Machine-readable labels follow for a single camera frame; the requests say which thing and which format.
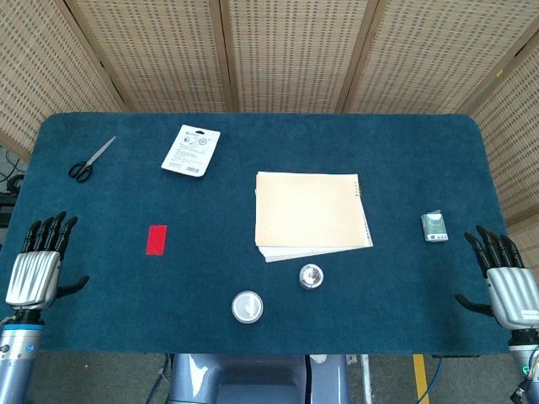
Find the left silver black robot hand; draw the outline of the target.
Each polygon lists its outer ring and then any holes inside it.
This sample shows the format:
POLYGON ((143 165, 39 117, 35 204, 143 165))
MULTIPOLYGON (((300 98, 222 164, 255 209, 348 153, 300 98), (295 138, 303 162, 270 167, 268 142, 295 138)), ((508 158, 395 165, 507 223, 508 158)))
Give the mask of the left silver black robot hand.
POLYGON ((56 300, 74 295, 89 281, 87 275, 76 283, 60 286, 61 264, 78 218, 66 218, 62 211, 32 223, 24 236, 21 252, 10 275, 6 304, 14 311, 43 311, 56 300))

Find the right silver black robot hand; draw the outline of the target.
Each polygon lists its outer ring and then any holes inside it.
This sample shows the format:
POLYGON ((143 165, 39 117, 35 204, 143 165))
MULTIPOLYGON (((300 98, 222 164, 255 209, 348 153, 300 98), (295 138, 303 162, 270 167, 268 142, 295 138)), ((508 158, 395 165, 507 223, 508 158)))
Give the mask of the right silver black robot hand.
POLYGON ((538 283, 528 269, 515 242, 476 226, 474 236, 464 237, 471 245, 487 287, 489 303, 477 303, 456 294, 458 304, 467 311, 489 316, 510 332, 538 328, 538 283))

